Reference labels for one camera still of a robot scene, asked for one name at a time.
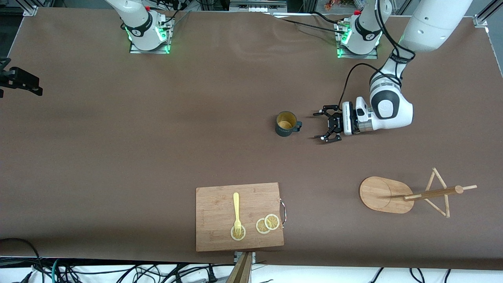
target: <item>lemon slice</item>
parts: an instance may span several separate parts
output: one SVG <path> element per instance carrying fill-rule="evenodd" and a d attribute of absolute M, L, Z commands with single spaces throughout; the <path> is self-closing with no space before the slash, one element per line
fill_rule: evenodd
<path fill-rule="evenodd" d="M 264 223 L 264 218 L 260 218 L 257 221 L 257 224 L 255 224 L 255 227 L 260 234 L 267 234 L 270 231 L 269 228 L 267 228 L 266 224 Z"/>
<path fill-rule="evenodd" d="M 240 236 L 238 236 L 238 235 L 236 235 L 236 234 L 234 233 L 234 226 L 232 226 L 232 227 L 230 228 L 230 236 L 231 236 L 233 239 L 235 239 L 236 241 L 241 241 L 242 239 L 244 239 L 245 235 L 246 235 L 246 229 L 244 228 L 244 226 L 243 226 L 243 225 L 241 225 L 241 235 L 240 235 Z"/>
<path fill-rule="evenodd" d="M 264 218 L 264 224 L 267 229 L 276 230 L 280 226 L 280 219 L 274 214 L 269 214 Z"/>

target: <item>wooden cutting board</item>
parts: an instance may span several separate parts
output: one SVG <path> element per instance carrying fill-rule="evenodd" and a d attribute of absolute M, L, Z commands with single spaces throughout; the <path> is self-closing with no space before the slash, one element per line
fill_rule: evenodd
<path fill-rule="evenodd" d="M 239 220 L 246 229 L 241 241 L 230 236 L 234 225 L 232 195 L 239 193 Z M 244 250 L 283 246 L 283 228 L 260 234 L 257 220 L 268 214 L 280 216 L 278 183 L 203 187 L 196 189 L 196 251 Z"/>

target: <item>dark green mug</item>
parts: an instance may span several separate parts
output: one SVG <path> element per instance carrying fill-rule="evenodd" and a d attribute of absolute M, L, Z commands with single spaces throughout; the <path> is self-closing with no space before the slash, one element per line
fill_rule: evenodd
<path fill-rule="evenodd" d="M 276 117 L 276 133 L 280 136 L 289 136 L 294 131 L 300 131 L 302 122 L 290 111 L 283 111 Z"/>

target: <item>brown tabletop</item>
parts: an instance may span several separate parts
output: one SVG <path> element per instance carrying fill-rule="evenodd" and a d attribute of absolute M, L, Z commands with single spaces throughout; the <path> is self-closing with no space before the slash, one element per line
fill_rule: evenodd
<path fill-rule="evenodd" d="M 407 20 L 389 19 L 396 39 Z M 39 76 L 44 95 L 7 89 L 0 100 L 1 237 L 28 239 L 41 256 L 230 262 L 230 252 L 195 251 L 196 188 L 279 182 L 285 245 L 257 260 L 503 268 L 503 80 L 471 19 L 405 70 L 412 125 L 334 144 L 312 138 L 327 128 L 311 114 L 337 103 L 361 61 L 337 58 L 333 33 L 259 13 L 190 13 L 171 54 L 141 55 L 128 53 L 120 24 L 114 10 L 24 19 L 11 65 Z M 381 43 L 365 62 L 383 63 L 391 46 Z M 345 100 L 368 99 L 372 73 L 356 68 Z M 303 122 L 288 138 L 274 132 L 283 110 Z M 424 190 L 432 167 L 447 185 L 479 186 L 450 198 L 450 219 L 425 202 L 398 215 L 359 199 L 369 176 Z M 21 244 L 1 254 L 31 255 Z"/>

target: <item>wooden fork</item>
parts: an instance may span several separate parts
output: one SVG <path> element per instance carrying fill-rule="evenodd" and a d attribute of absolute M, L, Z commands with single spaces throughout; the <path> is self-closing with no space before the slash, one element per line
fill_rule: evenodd
<path fill-rule="evenodd" d="M 236 214 L 236 221 L 234 221 L 234 234 L 241 236 L 241 221 L 239 221 L 239 193 L 235 192 L 234 195 L 234 212 Z"/>

